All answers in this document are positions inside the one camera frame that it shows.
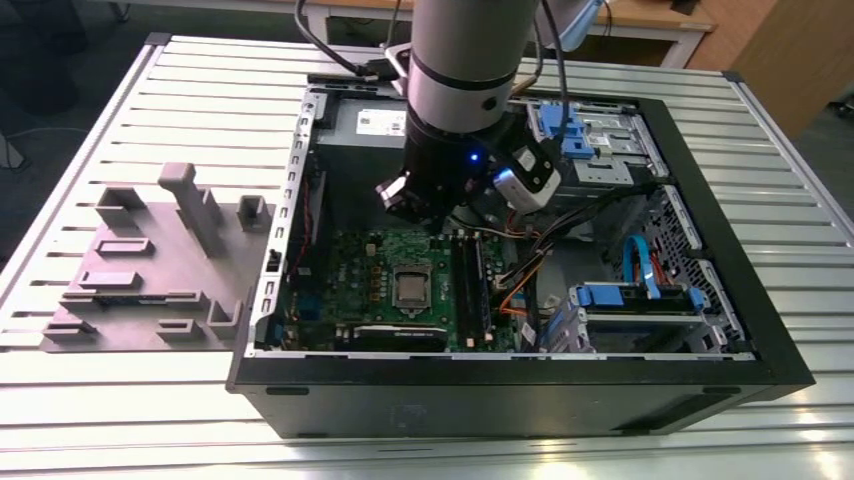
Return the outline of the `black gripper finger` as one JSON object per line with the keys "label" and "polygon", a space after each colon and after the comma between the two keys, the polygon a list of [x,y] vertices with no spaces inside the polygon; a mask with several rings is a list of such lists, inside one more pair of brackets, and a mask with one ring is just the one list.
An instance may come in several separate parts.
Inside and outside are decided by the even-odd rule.
{"label": "black gripper finger", "polygon": [[420,226],[429,234],[441,230],[445,218],[443,196],[409,172],[401,172],[380,183],[375,191],[387,214]]}

